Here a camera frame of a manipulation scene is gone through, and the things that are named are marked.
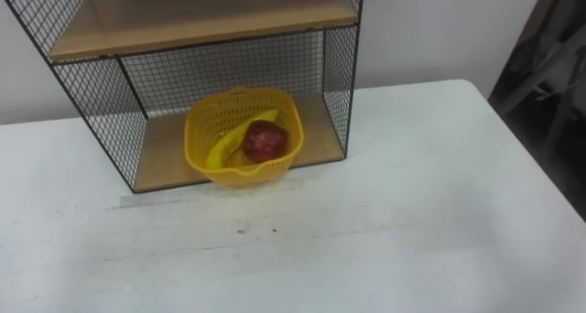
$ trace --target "wall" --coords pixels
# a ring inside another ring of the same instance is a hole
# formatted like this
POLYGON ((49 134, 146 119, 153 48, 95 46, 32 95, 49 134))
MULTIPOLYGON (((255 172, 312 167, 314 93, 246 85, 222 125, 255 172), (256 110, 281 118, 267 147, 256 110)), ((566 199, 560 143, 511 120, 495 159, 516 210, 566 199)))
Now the wall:
MULTIPOLYGON (((466 79, 488 97, 537 0, 365 0, 357 87, 466 79)), ((76 115, 0 0, 0 124, 76 115)))
POLYGON ((465 79, 488 98, 537 0, 365 0, 358 87, 465 79))
POLYGON ((65 92, 0 0, 0 124, 72 116, 65 92))

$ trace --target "dark object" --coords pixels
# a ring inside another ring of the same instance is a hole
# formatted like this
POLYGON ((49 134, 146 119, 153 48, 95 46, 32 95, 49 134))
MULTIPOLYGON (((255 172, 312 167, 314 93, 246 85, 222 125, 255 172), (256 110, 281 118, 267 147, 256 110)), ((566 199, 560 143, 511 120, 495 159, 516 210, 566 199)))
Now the dark object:
POLYGON ((347 155, 363 0, 349 24, 64 61, 48 55, 84 0, 5 1, 132 191, 147 121, 234 86, 319 95, 347 155))
POLYGON ((288 133, 268 121, 254 121, 244 135, 243 150, 255 163, 283 157, 287 153, 288 133))

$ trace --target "table surface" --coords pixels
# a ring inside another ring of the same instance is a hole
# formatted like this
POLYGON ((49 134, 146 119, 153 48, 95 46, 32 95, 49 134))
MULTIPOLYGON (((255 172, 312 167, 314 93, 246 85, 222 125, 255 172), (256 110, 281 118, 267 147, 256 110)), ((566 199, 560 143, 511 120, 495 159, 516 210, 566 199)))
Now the table surface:
POLYGON ((584 312, 586 227, 466 81, 358 90, 345 161, 132 195, 80 119, 0 126, 2 312, 584 312))

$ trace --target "apple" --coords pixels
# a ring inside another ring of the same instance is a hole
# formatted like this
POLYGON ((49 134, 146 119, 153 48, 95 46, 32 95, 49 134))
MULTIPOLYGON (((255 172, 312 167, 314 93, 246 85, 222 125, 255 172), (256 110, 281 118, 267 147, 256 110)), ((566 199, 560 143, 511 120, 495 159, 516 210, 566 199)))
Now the apple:
POLYGON ((288 132, 268 121, 254 121, 244 134, 244 154, 255 163, 280 158, 287 152, 288 132))

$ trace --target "basket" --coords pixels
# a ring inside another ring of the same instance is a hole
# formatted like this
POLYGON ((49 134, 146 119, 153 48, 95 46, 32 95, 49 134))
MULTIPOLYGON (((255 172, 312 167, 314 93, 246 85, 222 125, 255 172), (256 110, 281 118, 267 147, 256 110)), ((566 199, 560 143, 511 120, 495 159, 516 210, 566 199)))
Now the basket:
POLYGON ((190 166, 214 183, 240 186, 282 176, 303 146, 303 127, 295 103, 287 93, 273 88, 237 87, 202 99, 193 106, 185 122, 184 150, 190 166), (256 113, 278 109, 275 123, 288 131, 288 153, 280 158, 252 165, 238 148, 226 167, 207 169, 204 161, 212 147, 230 130, 256 113))

